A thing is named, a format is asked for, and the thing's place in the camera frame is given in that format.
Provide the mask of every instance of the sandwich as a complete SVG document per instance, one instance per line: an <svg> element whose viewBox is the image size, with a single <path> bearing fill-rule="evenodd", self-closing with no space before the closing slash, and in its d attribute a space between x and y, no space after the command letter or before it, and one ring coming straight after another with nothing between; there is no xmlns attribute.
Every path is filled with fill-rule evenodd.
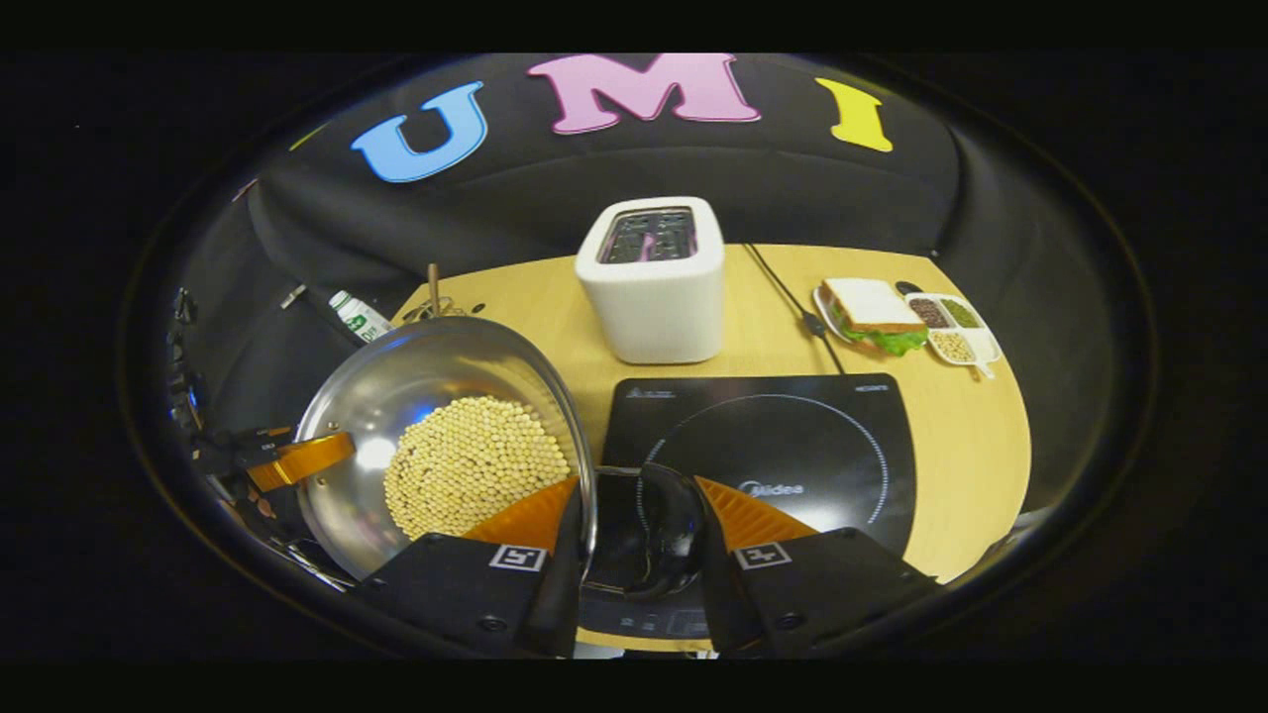
<svg viewBox="0 0 1268 713"><path fill-rule="evenodd" d="M921 316L884 280L825 279L820 289L828 318L851 341L902 356L929 337Z"/></svg>

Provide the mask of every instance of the black induction cooktop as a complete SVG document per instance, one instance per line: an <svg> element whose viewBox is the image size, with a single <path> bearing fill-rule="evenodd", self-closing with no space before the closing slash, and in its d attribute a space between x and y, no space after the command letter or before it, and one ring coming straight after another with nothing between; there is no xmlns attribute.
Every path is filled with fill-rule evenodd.
<svg viewBox="0 0 1268 713"><path fill-rule="evenodd" d="M915 462L888 374L623 381L601 463L637 469L648 461L747 492L819 532L852 527L899 556L907 548ZM623 542L637 518L618 506L629 497L618 481L628 477L598 478L596 561L621 557L604 543ZM708 638L699 584L653 601L586 587L579 623L639 638Z"/></svg>

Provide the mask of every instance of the white bottle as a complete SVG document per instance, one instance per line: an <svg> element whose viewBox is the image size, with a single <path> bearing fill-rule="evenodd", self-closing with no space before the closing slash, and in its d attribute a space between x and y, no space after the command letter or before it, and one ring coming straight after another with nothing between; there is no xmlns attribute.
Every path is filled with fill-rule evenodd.
<svg viewBox="0 0 1268 713"><path fill-rule="evenodd" d="M353 330L353 334L366 343L374 341L394 329L392 322L374 311L374 307L360 299L354 299L351 294L342 289L336 292L335 297L330 298L330 306L335 308L339 318L347 325L347 329Z"/></svg>

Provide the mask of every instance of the pink letter m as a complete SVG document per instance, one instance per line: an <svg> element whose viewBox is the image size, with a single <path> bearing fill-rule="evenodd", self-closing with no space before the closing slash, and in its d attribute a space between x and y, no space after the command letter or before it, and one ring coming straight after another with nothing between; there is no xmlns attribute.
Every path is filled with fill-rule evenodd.
<svg viewBox="0 0 1268 713"><path fill-rule="evenodd" d="M735 57L723 52L700 55L661 55L645 72L631 70L597 55L577 55L543 62L529 69L554 85L563 118L555 133L583 133L607 128L621 121L615 112L598 105L596 91L631 114L649 122L661 114L670 93L677 86L682 104L673 113L694 122L756 122L757 109L744 103L730 63Z"/></svg>

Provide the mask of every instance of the blue letter u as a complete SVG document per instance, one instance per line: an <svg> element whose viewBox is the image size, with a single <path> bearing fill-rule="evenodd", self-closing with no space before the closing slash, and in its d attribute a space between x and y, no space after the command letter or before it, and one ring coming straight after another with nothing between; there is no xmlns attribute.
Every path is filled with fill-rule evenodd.
<svg viewBox="0 0 1268 713"><path fill-rule="evenodd" d="M365 155L370 169L383 180L410 183L425 179L453 166L476 151L488 133L484 114L476 103L476 90L484 86L473 81L436 96L422 110L436 109L449 127L449 141L422 154L410 148L401 124L406 117L393 117L356 137L353 148Z"/></svg>

